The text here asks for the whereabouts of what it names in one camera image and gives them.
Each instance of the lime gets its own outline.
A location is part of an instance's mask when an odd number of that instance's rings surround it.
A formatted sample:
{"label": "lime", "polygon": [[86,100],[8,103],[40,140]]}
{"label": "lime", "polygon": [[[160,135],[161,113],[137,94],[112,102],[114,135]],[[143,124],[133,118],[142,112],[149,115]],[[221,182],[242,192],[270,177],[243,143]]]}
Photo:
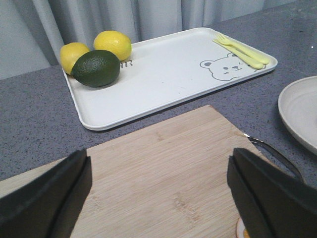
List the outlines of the lime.
{"label": "lime", "polygon": [[94,40],[96,50],[106,50],[114,53],[120,61],[131,55],[131,40],[118,31],[103,31]]}
{"label": "lime", "polygon": [[110,51],[94,50],[82,55],[71,75],[90,87],[101,87],[114,82],[120,73],[120,61]]}
{"label": "lime", "polygon": [[78,58],[88,51],[89,48],[80,42],[72,42],[60,48],[60,64],[64,71],[70,74]]}

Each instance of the yellow lemon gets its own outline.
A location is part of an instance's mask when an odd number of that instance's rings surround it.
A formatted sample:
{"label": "yellow lemon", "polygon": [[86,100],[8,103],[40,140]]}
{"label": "yellow lemon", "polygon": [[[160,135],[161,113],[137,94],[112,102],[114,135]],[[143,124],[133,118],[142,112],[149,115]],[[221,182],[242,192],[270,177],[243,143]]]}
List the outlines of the yellow lemon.
{"label": "yellow lemon", "polygon": [[89,48],[80,42],[72,42],[60,48],[60,64],[64,71],[70,74],[76,61],[88,51]]}
{"label": "yellow lemon", "polygon": [[103,31],[94,40],[96,50],[106,50],[114,53],[120,61],[131,55],[131,40],[118,31]]}

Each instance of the green lime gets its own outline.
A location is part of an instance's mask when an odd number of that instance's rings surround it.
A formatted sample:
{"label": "green lime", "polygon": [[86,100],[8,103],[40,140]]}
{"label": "green lime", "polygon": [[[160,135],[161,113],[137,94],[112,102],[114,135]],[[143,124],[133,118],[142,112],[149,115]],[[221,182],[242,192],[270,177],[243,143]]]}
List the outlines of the green lime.
{"label": "green lime", "polygon": [[120,73],[120,61],[115,54],[105,50],[89,51],[75,63],[71,75],[90,87],[113,83]]}

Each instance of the cutting board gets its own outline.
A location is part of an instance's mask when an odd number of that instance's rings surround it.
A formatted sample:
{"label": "cutting board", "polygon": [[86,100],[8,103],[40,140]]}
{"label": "cutting board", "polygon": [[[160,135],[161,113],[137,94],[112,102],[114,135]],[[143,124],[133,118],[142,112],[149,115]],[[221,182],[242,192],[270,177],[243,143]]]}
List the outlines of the cutting board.
{"label": "cutting board", "polygon": [[[260,152],[211,106],[88,149],[93,186],[72,238],[233,238],[235,147]],[[0,182],[0,196],[57,162]]]}

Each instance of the table surface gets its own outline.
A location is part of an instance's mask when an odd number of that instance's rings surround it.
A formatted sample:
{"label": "table surface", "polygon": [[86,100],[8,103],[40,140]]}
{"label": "table surface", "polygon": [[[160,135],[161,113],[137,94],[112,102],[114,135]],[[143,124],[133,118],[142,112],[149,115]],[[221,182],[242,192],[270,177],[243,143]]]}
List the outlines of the table surface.
{"label": "table surface", "polygon": [[209,104],[241,131],[279,150],[317,188],[317,156],[288,132],[277,108],[284,87],[317,75],[317,2],[301,0],[210,28],[274,56],[277,68],[101,132],[80,123],[59,65],[1,80],[0,180]]}

